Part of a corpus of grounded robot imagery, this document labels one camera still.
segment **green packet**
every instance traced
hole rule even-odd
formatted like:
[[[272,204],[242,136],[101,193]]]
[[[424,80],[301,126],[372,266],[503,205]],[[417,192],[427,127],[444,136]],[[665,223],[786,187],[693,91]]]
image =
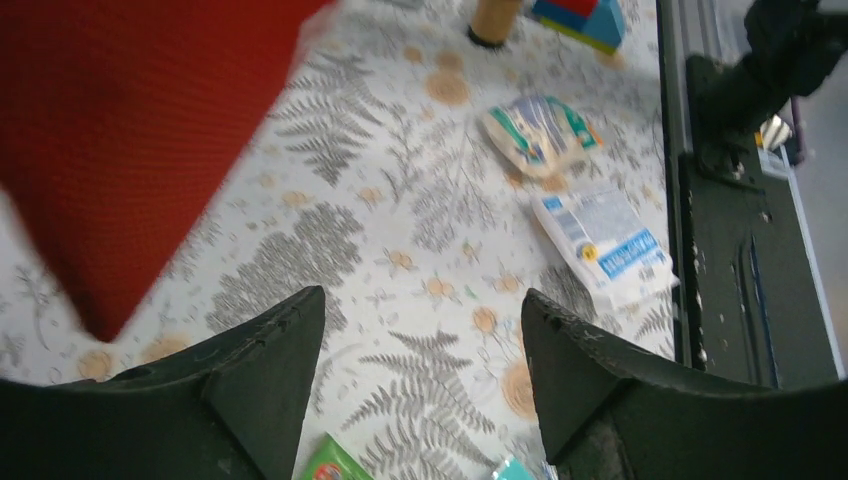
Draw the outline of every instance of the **green packet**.
[[[312,454],[300,480],[374,480],[329,434]]]

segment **cylindrical container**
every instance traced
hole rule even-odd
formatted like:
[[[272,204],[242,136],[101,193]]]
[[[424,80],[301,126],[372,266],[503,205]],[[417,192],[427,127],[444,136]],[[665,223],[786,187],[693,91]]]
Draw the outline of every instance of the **cylindrical container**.
[[[523,3],[522,0],[478,0],[468,38],[481,47],[502,47]]]

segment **table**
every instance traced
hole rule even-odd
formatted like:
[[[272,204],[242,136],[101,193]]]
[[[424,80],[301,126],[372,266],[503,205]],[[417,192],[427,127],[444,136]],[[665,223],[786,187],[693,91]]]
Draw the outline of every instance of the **table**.
[[[473,0],[348,2],[114,344],[78,331],[4,205],[0,374],[105,380],[321,284],[301,463],[330,432],[375,478],[483,478],[510,453],[542,478],[521,300],[535,287],[594,312],[530,195],[610,180],[667,238],[655,7],[620,1],[630,31],[616,59],[527,19],[504,51],[474,47]],[[541,184],[511,171],[478,122],[533,92],[567,99],[606,141]],[[660,295],[595,321],[672,357],[670,305]]]

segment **floral pattern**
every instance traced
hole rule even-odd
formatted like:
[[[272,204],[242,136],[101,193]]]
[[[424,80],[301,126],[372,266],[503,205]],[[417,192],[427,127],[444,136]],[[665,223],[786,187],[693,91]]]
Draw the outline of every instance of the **floral pattern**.
[[[525,18],[502,51],[474,47],[473,0],[348,1],[111,345],[79,331],[2,199],[0,375],[108,380],[320,284],[327,328],[299,462],[330,432],[378,479],[482,478],[509,454],[535,468],[527,288],[674,354],[670,296],[597,314],[527,207],[607,179],[667,238],[654,2],[620,2],[629,33],[608,58]],[[605,141],[540,183],[478,125],[535,92],[567,99]]]

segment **red object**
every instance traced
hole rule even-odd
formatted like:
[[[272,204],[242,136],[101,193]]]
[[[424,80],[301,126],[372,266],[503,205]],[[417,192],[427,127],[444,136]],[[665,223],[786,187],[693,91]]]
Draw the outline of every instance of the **red object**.
[[[130,319],[333,3],[0,3],[0,182],[95,337]]]
[[[547,3],[560,6],[570,12],[576,13],[581,17],[589,18],[589,15],[595,11],[598,5],[598,0],[540,0]]]

